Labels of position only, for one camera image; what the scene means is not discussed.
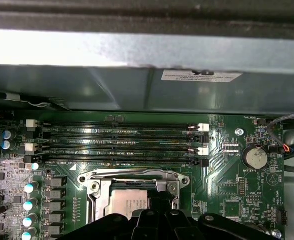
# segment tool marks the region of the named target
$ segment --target red wire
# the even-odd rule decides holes
[[[289,146],[287,146],[286,144],[282,145],[283,149],[285,150],[286,153],[290,152],[291,149]]]

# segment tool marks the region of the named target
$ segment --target integrated circuit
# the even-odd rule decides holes
[[[12,202],[14,204],[21,204],[22,203],[22,196],[14,196]]]
[[[4,172],[0,172],[0,180],[5,180],[5,173]]]

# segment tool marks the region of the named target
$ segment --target metal panel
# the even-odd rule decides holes
[[[244,73],[232,82],[161,80],[161,69],[0,65],[0,92],[61,98],[72,110],[285,114],[294,75]]]
[[[0,65],[294,74],[294,40],[0,30]]]

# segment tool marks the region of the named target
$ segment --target white label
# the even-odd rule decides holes
[[[230,72],[213,72],[213,71],[179,71],[164,70],[161,80],[164,81],[191,81],[191,82],[213,82],[213,83],[230,83],[242,73]]]

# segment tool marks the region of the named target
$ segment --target green circuit board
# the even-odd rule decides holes
[[[13,120],[3,120],[0,123],[0,146],[1,134],[6,129],[16,129],[18,132],[17,147],[13,150],[0,149],[0,165],[3,171],[9,171],[12,163],[19,164],[24,154],[22,148],[29,140],[25,138],[26,119],[35,119],[40,123],[54,123],[59,131],[66,131],[68,134],[75,135],[74,140],[66,142],[65,147],[73,157],[59,157],[65,152],[56,150],[52,145],[45,150],[51,156],[46,160],[44,166],[38,170],[15,168],[16,177],[21,181],[19,186],[30,181],[40,183],[40,188],[30,195],[23,193],[23,189],[18,191],[22,196],[21,204],[28,198],[39,199],[39,206],[32,210],[38,216],[38,223],[34,225],[37,229],[36,239],[46,239],[43,235],[44,229],[42,224],[44,218],[44,188],[46,175],[50,173],[53,177],[66,177],[64,186],[65,208],[63,231],[65,235],[86,225],[87,210],[87,190],[77,179],[80,174],[95,169],[163,169],[172,170],[182,173],[191,179],[189,186],[181,189],[180,192],[180,209],[195,220],[204,213],[215,213],[229,218],[242,224],[264,225],[267,229],[278,229],[282,232],[285,239],[285,226],[279,220],[278,211],[284,210],[285,207],[285,184],[284,184],[284,161],[283,156],[276,153],[268,153],[268,162],[262,169],[251,169],[247,167],[242,160],[244,150],[252,145],[276,146],[276,143],[266,133],[266,125],[258,124],[258,116],[244,115],[208,115],[208,114],[172,114],[172,113],[121,113],[121,112],[45,112],[45,111],[21,111],[15,112]],[[131,153],[137,153],[140,160],[137,161],[103,161],[99,159],[84,160],[82,157],[75,157],[75,152],[69,150],[71,147],[81,148],[81,139],[88,136],[82,132],[81,128],[75,132],[68,130],[68,126],[61,127],[64,123],[70,123],[70,126],[80,123],[106,123],[119,122],[128,125],[137,124],[162,124],[162,125],[187,125],[187,124],[209,124],[209,155],[200,156],[200,161],[208,161],[208,165],[188,164],[187,162],[172,161],[175,159],[186,158],[186,154],[180,151],[172,152],[171,150],[157,153],[157,157],[165,160],[149,160],[152,151],[148,154],[142,150],[132,150]],[[53,125],[43,126],[44,128],[54,128]],[[236,129],[244,130],[244,134],[238,136]],[[279,125],[275,132],[278,131],[279,137],[282,137],[282,126]],[[191,147],[203,147],[202,143],[192,142]],[[9,181],[15,180],[15,174],[8,177]],[[0,181],[0,190],[6,196],[10,185]],[[20,235],[25,231],[21,221],[30,212],[24,212],[17,204],[13,204],[14,195],[5,201],[8,207],[7,219],[11,219],[11,226],[4,227],[0,234],[8,236],[8,239],[20,239]],[[8,224],[9,220],[0,221],[2,224]]]

